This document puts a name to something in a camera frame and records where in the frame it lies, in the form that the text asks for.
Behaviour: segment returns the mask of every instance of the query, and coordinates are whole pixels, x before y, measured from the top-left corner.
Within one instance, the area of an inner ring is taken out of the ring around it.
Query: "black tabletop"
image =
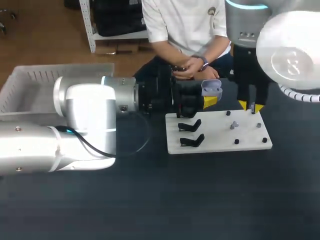
[[[222,87],[213,110],[240,109],[234,83]],[[320,106],[274,84],[261,115],[271,150],[168,155],[164,116],[153,116],[149,144],[110,168],[7,176],[0,238],[318,240]],[[117,132],[120,153],[146,137],[138,119]]]

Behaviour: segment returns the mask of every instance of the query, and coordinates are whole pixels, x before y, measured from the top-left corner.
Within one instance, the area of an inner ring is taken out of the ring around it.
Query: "white board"
[[[213,152],[233,152],[268,150],[272,148],[268,131],[260,113],[252,114],[250,110],[198,112],[194,118],[177,118],[175,113],[165,116],[166,139],[169,154],[199,154]],[[179,131],[178,123],[194,125],[201,119],[202,124],[196,132]],[[238,127],[230,129],[233,122]],[[181,146],[180,138],[196,140],[204,134],[199,147]]]

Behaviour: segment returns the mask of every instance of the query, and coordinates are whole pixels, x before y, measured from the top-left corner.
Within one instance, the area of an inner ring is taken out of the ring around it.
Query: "screw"
[[[126,112],[127,110],[128,110],[128,109],[127,109],[126,106],[122,106],[122,107],[120,108],[120,111],[123,112],[123,113]]]

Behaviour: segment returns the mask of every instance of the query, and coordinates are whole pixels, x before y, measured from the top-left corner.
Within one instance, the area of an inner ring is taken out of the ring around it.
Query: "hand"
[[[194,80],[207,80],[207,79],[220,78],[218,72],[210,66],[208,66],[204,71],[197,72],[193,77],[194,77]]]
[[[173,75],[179,80],[192,79],[203,67],[204,61],[201,58],[191,57],[181,67],[186,68],[186,71],[174,71]]]

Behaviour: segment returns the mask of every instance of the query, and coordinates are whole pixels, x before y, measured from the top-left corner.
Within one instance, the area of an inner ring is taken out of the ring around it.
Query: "white shelf frame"
[[[133,33],[128,33],[118,36],[100,36],[95,32],[91,24],[90,16],[90,0],[79,0],[81,6],[81,12],[83,17],[83,22],[85,26],[86,35],[88,38],[91,53],[96,52],[96,41],[98,40],[121,40],[121,39],[147,39],[147,31],[138,31]]]

